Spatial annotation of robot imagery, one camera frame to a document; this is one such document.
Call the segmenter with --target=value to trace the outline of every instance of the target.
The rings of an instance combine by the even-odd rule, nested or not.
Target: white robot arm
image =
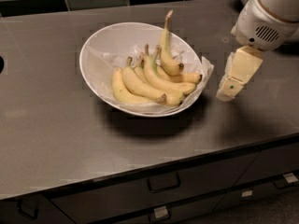
[[[262,51],[278,48],[298,27],[299,0],[249,0],[232,30],[243,47],[228,59],[216,96],[233,100],[262,64]]]

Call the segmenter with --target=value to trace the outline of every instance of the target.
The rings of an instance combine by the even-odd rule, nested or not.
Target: drawer
[[[211,213],[223,194],[193,201],[185,204],[169,204],[158,208],[149,209],[146,215],[130,218],[118,224],[145,224],[145,223],[177,223],[187,218],[198,217]]]
[[[241,176],[237,185],[299,169],[299,142],[262,149],[260,155]]]
[[[216,210],[221,210],[240,204],[251,203],[293,190],[299,190],[299,182],[296,181],[299,179],[299,174],[288,173],[285,174],[285,176],[287,178],[291,178],[291,180],[289,180],[290,182],[288,182],[283,175],[280,175],[279,177],[271,178],[271,181],[264,183],[259,182],[255,185],[245,188],[242,188],[244,186],[243,185],[240,189],[230,191],[225,194],[224,198],[217,205]]]
[[[77,223],[89,223],[231,187],[256,153],[51,199]]]
[[[74,223],[41,195],[0,201],[1,224]]]

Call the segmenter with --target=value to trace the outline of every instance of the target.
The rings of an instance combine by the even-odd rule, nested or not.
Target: banana
[[[144,72],[143,72],[143,57],[142,55],[139,56],[139,59],[137,61],[137,63],[135,64],[134,70],[137,73],[137,75],[139,76],[139,78],[149,84],[149,82],[147,81],[146,77],[144,76]]]
[[[169,92],[166,93],[166,100],[160,103],[161,105],[167,106],[179,106],[182,104],[182,100]]]
[[[143,82],[131,67],[132,57],[127,58],[127,64],[122,70],[122,80],[125,87],[135,95],[147,97],[154,102],[161,103],[166,100],[165,92],[158,90]]]
[[[168,80],[164,80],[158,75],[156,58],[160,52],[161,47],[157,46],[152,55],[149,54],[149,45],[145,45],[144,55],[144,74],[149,83],[166,93],[171,93],[177,96],[181,100],[185,98],[185,95],[193,92],[196,89],[196,85],[189,82],[173,83]]]
[[[163,70],[163,68],[160,65],[157,65],[157,71],[160,77],[175,83],[190,82],[197,85],[202,80],[202,74],[200,73],[190,72],[182,73],[177,76],[170,76]]]
[[[159,45],[161,46],[160,61],[163,69],[170,76],[179,75],[183,69],[184,64],[173,59],[170,50],[170,34],[168,30],[168,23],[171,18],[173,10],[170,10],[165,17],[164,28],[160,35]]]
[[[152,102],[151,99],[134,95],[128,91],[122,81],[122,68],[118,67],[115,69],[112,75],[112,90],[114,98],[117,101],[126,104],[144,104]]]

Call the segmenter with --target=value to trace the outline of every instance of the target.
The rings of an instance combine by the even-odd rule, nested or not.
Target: banana tip
[[[156,46],[156,49],[157,49],[158,51],[161,51],[162,48],[161,48],[160,45],[157,45],[157,46]]]
[[[149,44],[144,45],[144,53],[149,55]]]
[[[132,57],[132,56],[128,56],[128,57],[127,57],[127,64],[126,64],[126,65],[127,65],[127,66],[130,66],[132,60],[133,60],[133,57]]]
[[[174,10],[170,10],[170,11],[168,11],[166,17],[167,17],[168,19],[170,19],[170,17],[171,17],[171,15],[173,14],[173,12],[174,12]]]
[[[155,99],[154,101],[155,101],[156,103],[163,103],[163,102],[166,101],[166,98],[167,98],[167,96],[166,96],[166,94],[164,93],[162,96],[160,96],[159,98]]]

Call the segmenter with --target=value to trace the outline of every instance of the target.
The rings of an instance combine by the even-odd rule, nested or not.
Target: countertop
[[[149,119],[101,101],[78,68],[85,40],[112,23],[170,29],[214,71],[187,110]],[[215,95],[239,0],[194,0],[0,19],[0,199],[243,147],[299,132],[297,45],[263,54],[263,64],[230,103]]]

